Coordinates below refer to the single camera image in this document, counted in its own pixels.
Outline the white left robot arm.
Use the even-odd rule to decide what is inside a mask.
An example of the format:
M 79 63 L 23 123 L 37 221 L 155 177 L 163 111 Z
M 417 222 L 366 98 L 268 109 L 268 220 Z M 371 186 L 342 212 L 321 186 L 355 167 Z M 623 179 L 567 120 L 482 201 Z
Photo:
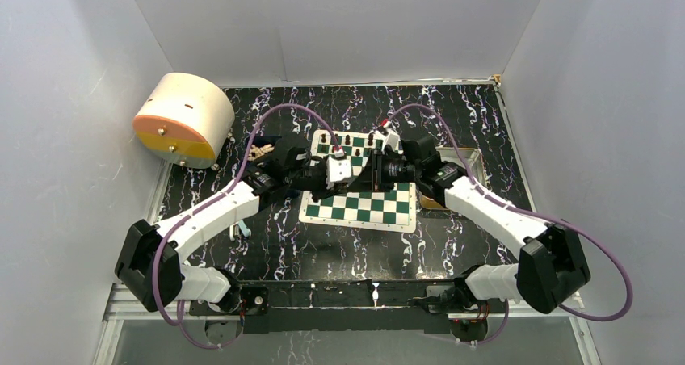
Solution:
M 220 267 L 187 266 L 190 255 L 289 190 L 327 195 L 351 175 L 351 160 L 340 151 L 321 159 L 300 150 L 284 156 L 270 153 L 248 163 L 225 189 L 177 216 L 156 224 L 134 223 L 114 273 L 149 312 L 173 301 L 202 300 L 221 313 L 233 313 L 242 303 L 241 283 Z

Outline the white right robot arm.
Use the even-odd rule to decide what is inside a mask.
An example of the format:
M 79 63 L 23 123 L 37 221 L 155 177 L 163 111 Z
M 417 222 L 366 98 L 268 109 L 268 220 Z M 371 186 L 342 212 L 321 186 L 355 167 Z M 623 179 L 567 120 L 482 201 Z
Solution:
M 385 192 L 414 183 L 425 196 L 457 212 L 498 239 L 516 259 L 508 265 L 473 266 L 458 275 L 447 300 L 466 312 L 487 300 L 525 301 L 550 313 L 590 281 L 579 235 L 565 226 L 521 214 L 478 182 L 466 169 L 444 161 L 429 140 L 402 141 L 402 153 L 374 149 L 349 192 Z

